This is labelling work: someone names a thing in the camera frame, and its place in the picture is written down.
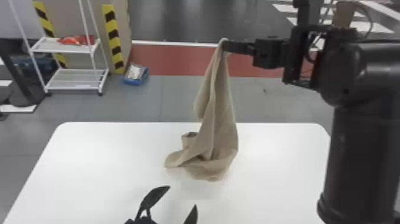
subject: towel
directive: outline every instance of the towel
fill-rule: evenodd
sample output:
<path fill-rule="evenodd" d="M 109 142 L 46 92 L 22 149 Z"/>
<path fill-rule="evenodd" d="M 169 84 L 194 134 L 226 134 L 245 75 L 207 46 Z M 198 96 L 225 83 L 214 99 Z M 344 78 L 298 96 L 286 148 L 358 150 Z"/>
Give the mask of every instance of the towel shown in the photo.
<path fill-rule="evenodd" d="M 199 132 L 182 135 L 182 150 L 170 154 L 165 167 L 184 167 L 194 179 L 217 181 L 238 153 L 238 132 L 229 88 L 228 52 L 222 39 L 204 74 L 194 103 Z"/>

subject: white floor marking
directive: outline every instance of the white floor marking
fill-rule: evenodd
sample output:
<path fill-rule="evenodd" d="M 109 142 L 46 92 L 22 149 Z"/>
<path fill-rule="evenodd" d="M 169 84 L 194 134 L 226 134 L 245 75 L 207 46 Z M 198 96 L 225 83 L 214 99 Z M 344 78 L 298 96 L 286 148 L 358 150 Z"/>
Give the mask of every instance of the white floor marking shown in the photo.
<path fill-rule="evenodd" d="M 217 43 L 192 43 L 192 42 L 167 42 L 167 41 L 136 41 L 133 40 L 132 44 L 136 45 L 161 45 L 161 46 L 199 46 L 205 48 L 216 48 Z"/>
<path fill-rule="evenodd" d="M 392 17 L 395 20 L 400 21 L 400 13 L 396 12 L 395 10 L 393 10 L 391 8 L 388 8 L 388 7 L 384 6 L 384 5 L 381 5 L 381 4 L 379 4 L 377 2 L 373 2 L 373 1 L 365 1 L 365 0 L 363 0 L 363 1 L 360 1 L 360 3 L 366 5 L 366 6 L 370 7 L 370 8 L 372 8 L 372 9 L 380 12 L 380 13 L 383 13 L 383 14 L 389 16 L 389 17 Z"/>
<path fill-rule="evenodd" d="M 11 80 L 0 80 L 0 86 L 2 87 L 10 86 L 11 84 L 12 84 Z"/>
<path fill-rule="evenodd" d="M 34 112 L 37 105 L 29 107 L 15 107 L 11 104 L 0 105 L 0 111 L 5 113 L 31 113 Z"/>
<path fill-rule="evenodd" d="M 288 17 L 287 18 L 293 25 L 297 25 L 297 18 Z M 332 20 L 325 20 L 324 24 L 331 24 Z M 369 22 L 360 22 L 360 21 L 353 21 L 351 22 L 351 27 L 357 28 L 359 32 L 367 32 L 370 28 Z M 372 33 L 394 33 L 393 30 L 382 26 L 380 23 L 374 23 L 374 27 L 372 28 Z"/>
<path fill-rule="evenodd" d="M 293 7 L 293 5 L 283 5 L 283 4 L 272 4 L 281 13 L 297 13 L 298 9 Z M 325 15 L 327 8 L 321 8 L 321 15 Z M 333 15 L 333 11 L 329 10 L 328 15 Z M 361 13 L 354 12 L 354 17 L 364 17 Z"/>
<path fill-rule="evenodd" d="M 268 0 L 268 1 L 277 1 L 277 2 L 293 2 L 293 0 Z M 324 4 L 329 4 L 330 0 L 324 0 Z"/>

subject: black cable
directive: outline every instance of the black cable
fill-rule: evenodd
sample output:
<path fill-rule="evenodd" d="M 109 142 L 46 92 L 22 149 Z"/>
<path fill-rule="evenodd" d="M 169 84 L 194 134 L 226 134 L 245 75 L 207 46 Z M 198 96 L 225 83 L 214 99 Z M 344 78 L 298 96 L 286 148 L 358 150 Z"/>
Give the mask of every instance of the black cable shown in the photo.
<path fill-rule="evenodd" d="M 374 21 L 371 18 L 370 13 L 368 12 L 368 10 L 366 9 L 366 7 L 361 4 L 360 2 L 352 2 L 354 5 L 357 6 L 357 8 L 359 8 L 361 11 L 364 12 L 365 16 L 367 17 L 368 21 L 370 22 L 370 28 L 368 29 L 367 33 L 364 36 L 364 39 L 367 39 L 368 36 L 370 35 L 372 29 L 374 28 Z"/>
<path fill-rule="evenodd" d="M 334 0 L 330 0 L 330 2 L 329 2 L 329 5 L 331 5 L 331 7 L 326 7 L 326 11 L 325 11 L 325 13 L 324 13 L 324 16 L 323 16 L 322 19 L 320 20 L 320 24 L 323 25 L 324 22 L 325 22 L 325 20 L 326 20 L 326 18 L 328 17 L 329 10 L 332 9 L 333 1 L 334 1 Z M 319 34 L 318 36 L 315 35 L 315 34 L 313 34 L 313 35 L 311 35 L 310 41 L 308 41 L 308 43 L 307 43 L 307 51 L 308 51 L 308 53 L 305 54 L 305 59 L 306 59 L 309 63 L 313 63 L 313 64 L 314 64 L 314 62 L 315 62 L 315 60 L 312 59 L 311 56 L 310 56 L 310 50 L 311 50 L 311 48 L 312 48 L 320 39 L 321 39 L 321 34 Z"/>

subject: red object on shelf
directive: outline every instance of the red object on shelf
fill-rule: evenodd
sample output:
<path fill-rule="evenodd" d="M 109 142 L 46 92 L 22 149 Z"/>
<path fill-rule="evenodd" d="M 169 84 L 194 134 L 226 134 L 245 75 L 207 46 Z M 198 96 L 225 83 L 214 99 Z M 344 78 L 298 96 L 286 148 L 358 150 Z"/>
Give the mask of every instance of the red object on shelf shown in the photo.
<path fill-rule="evenodd" d="M 87 45 L 88 41 L 86 35 L 66 36 L 57 40 L 59 43 L 66 45 Z M 95 44 L 95 35 L 89 35 L 89 42 L 91 45 Z"/>

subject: table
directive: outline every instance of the table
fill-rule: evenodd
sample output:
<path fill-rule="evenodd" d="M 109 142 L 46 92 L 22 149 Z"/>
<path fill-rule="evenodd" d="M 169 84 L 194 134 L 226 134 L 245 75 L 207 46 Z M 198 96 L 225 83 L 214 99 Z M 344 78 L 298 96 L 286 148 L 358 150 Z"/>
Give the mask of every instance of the table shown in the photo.
<path fill-rule="evenodd" d="M 322 223 L 329 136 L 316 124 L 239 123 L 239 154 L 223 180 L 191 180 L 164 159 L 199 123 L 64 123 L 4 224 L 123 224 L 154 187 L 171 189 L 152 208 L 160 224 Z"/>

